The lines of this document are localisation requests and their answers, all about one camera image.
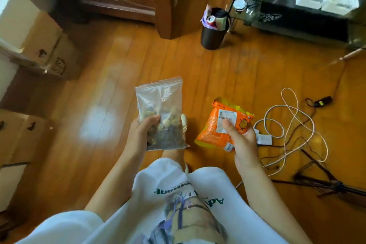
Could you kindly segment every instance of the wooden floor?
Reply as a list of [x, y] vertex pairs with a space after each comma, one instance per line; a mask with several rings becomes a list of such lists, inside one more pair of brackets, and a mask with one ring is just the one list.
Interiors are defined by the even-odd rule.
[[[297, 94], [300, 108], [308, 113], [312, 108], [305, 105], [305, 98], [334, 96], [334, 102], [318, 109], [314, 117], [317, 131], [329, 146], [327, 167], [345, 184], [366, 188], [365, 56], [329, 66], [344, 50], [264, 33], [241, 23], [236, 25], [237, 34], [226, 36], [222, 48], [205, 50], [200, 44], [203, 10], [207, 3], [225, 7], [229, 2], [179, 0], [176, 29], [182, 36], [173, 40], [161, 39], [153, 25], [135, 21], [99, 18], [88, 25], [72, 25], [68, 33], [83, 51], [78, 80], [63, 82], [18, 73], [16, 81], [26, 81], [27, 86], [12, 85], [13, 95], [5, 98], [2, 107], [47, 117], [55, 125], [43, 146], [47, 154], [38, 155], [40, 163], [29, 165], [12, 201], [11, 209], [27, 215], [29, 222], [12, 233], [8, 242], [26, 235], [53, 214], [83, 209], [123, 150], [129, 125], [137, 116], [134, 87], [178, 75], [183, 78], [183, 111], [188, 117], [187, 141], [191, 145], [185, 158], [193, 170], [217, 166], [234, 185], [240, 182], [233, 153], [193, 143], [214, 98], [225, 97], [258, 120], [272, 105], [283, 104], [281, 89], [289, 87]], [[284, 96], [295, 106], [290, 93]], [[292, 115], [286, 108], [276, 108], [270, 117], [286, 128]], [[272, 134], [281, 134], [276, 124], [268, 127]], [[302, 128], [295, 136], [299, 135], [306, 137], [309, 131]], [[283, 140], [276, 139], [274, 144], [282, 145]], [[325, 156], [319, 136], [315, 135], [310, 145]], [[261, 147], [259, 156], [280, 152]], [[160, 155], [161, 151], [146, 153], [143, 167]], [[290, 180], [307, 162], [295, 152], [273, 178]], [[307, 173], [321, 177], [315, 168]], [[337, 197], [318, 199], [313, 189], [276, 187], [314, 243], [366, 242], [363, 208]], [[242, 186], [238, 191], [246, 199]]]

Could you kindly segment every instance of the tripod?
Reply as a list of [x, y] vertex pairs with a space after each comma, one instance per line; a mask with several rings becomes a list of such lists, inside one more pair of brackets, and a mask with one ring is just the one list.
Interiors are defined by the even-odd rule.
[[[295, 173], [295, 175], [292, 177], [294, 181], [272, 180], [273, 182], [313, 187], [321, 192], [321, 194], [317, 195], [318, 198], [323, 198], [325, 196], [330, 196], [334, 194], [355, 194], [358, 196], [366, 197], [366, 191], [344, 185], [343, 182], [337, 180], [330, 171], [328, 171], [318, 161], [312, 158], [305, 150], [301, 149], [301, 151], [311, 161]], [[313, 164], [317, 165], [327, 175], [329, 181], [318, 180], [316, 178], [308, 177], [302, 174], [307, 168], [309, 168]], [[360, 203], [359, 201], [356, 203], [362, 206], [366, 206], [366, 204], [362, 202]]]

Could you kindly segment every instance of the orange packet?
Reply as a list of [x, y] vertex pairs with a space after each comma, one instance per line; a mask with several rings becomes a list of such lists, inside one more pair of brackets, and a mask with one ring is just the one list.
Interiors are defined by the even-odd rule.
[[229, 119], [240, 134], [247, 131], [247, 126], [254, 118], [254, 115], [245, 112], [239, 106], [229, 103], [223, 98], [216, 98], [212, 106], [210, 117], [207, 120], [204, 130], [194, 141], [201, 147], [220, 147], [227, 152], [234, 148], [234, 141], [222, 126], [224, 119]]

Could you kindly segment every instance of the person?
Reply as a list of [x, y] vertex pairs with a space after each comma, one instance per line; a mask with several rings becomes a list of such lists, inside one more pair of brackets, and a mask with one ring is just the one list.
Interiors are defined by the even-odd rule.
[[311, 243], [259, 163], [251, 126], [241, 135], [224, 121], [249, 206], [223, 170], [188, 173], [184, 150], [164, 151], [139, 172], [147, 132], [159, 119], [133, 121], [124, 151], [85, 210], [52, 216], [19, 243]]

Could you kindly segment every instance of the dried food in bag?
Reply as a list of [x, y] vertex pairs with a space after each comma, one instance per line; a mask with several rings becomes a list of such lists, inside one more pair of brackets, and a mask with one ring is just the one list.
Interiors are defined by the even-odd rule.
[[147, 151], [189, 146], [185, 143], [181, 121], [182, 85], [182, 78], [174, 77], [135, 88], [140, 122], [160, 115], [160, 121], [148, 131]]
[[236, 130], [240, 134], [244, 134], [254, 115], [223, 98], [216, 98], [212, 106], [214, 108], [211, 111], [206, 126], [194, 142], [202, 147], [220, 147], [226, 151], [231, 151], [234, 148], [234, 141], [222, 126], [223, 120], [229, 119]]

